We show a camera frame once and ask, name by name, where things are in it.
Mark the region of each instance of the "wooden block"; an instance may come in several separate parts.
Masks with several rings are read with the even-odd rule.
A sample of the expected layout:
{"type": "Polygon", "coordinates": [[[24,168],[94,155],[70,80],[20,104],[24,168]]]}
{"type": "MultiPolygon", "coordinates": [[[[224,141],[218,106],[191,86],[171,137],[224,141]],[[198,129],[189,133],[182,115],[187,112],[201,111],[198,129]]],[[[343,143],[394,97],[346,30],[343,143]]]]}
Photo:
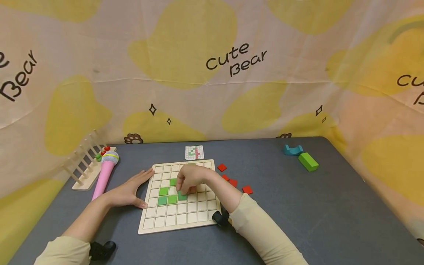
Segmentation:
{"type": "Polygon", "coordinates": [[[250,186],[245,186],[245,187],[242,188],[242,190],[243,190],[244,193],[247,193],[247,194],[253,193],[252,188],[250,188],[250,186]]]}
{"type": "Polygon", "coordinates": [[[314,171],[318,168],[318,163],[308,153],[302,153],[299,156],[299,161],[309,171],[314,171]]]}
{"type": "Polygon", "coordinates": [[[298,156],[303,153],[303,148],[301,145],[298,145],[294,148],[290,148],[289,145],[285,145],[283,148],[283,152],[287,156],[298,156]]]}

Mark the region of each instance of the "right hand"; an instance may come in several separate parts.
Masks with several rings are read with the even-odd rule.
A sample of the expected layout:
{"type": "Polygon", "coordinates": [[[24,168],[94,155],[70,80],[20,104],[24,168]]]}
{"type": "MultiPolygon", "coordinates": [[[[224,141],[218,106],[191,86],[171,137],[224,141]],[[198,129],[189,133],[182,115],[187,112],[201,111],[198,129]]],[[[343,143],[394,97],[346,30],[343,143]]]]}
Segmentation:
{"type": "Polygon", "coordinates": [[[177,191],[181,190],[182,195],[196,192],[196,186],[205,182],[206,177],[211,173],[214,171],[206,167],[195,164],[184,165],[177,176],[177,191]]]}

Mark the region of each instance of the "wooden grid board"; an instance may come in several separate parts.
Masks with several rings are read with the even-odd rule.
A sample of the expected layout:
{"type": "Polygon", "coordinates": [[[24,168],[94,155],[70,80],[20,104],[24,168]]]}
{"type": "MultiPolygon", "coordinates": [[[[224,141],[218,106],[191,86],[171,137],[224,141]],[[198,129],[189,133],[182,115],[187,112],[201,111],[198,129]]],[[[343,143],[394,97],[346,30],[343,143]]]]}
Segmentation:
{"type": "Polygon", "coordinates": [[[150,179],[147,187],[145,202],[148,204],[148,208],[144,209],[141,214],[138,234],[216,224],[212,220],[212,215],[216,211],[221,212],[221,204],[215,193],[206,184],[199,184],[196,187],[196,193],[187,195],[185,200],[179,200],[176,187],[173,186],[180,168],[185,164],[191,163],[215,171],[213,159],[152,166],[155,174],[150,179]]]}

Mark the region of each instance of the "green square tile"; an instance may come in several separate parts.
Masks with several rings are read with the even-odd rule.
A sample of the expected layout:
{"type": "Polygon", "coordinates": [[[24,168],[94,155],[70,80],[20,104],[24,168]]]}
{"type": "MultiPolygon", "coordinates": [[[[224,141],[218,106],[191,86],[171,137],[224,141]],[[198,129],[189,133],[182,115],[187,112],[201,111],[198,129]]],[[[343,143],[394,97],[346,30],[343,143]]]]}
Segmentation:
{"type": "Polygon", "coordinates": [[[178,200],[179,201],[185,201],[187,200],[187,195],[181,195],[181,191],[178,191],[178,200]]]}
{"type": "Polygon", "coordinates": [[[169,195],[168,204],[176,204],[176,203],[177,203],[177,195],[169,195]]]}
{"type": "Polygon", "coordinates": [[[177,185],[177,179],[170,179],[169,180],[169,186],[176,186],[177,185]]]}
{"type": "Polygon", "coordinates": [[[167,201],[168,201],[168,197],[167,196],[159,197],[159,199],[158,199],[158,206],[159,205],[165,205],[167,201]]]}
{"type": "Polygon", "coordinates": [[[168,189],[169,187],[160,188],[159,196],[168,195],[168,189]]]}

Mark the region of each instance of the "left hand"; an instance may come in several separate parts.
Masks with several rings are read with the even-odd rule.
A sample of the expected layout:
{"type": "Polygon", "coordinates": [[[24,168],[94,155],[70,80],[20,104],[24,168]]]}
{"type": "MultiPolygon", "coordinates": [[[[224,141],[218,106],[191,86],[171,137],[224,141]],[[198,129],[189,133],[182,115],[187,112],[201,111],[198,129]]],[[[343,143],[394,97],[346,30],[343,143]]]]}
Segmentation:
{"type": "Polygon", "coordinates": [[[107,200],[110,206],[134,205],[141,209],[147,208],[147,203],[137,198],[136,192],[138,187],[150,179],[154,174],[153,168],[141,171],[137,175],[132,176],[127,182],[116,187],[100,197],[107,200]]]}

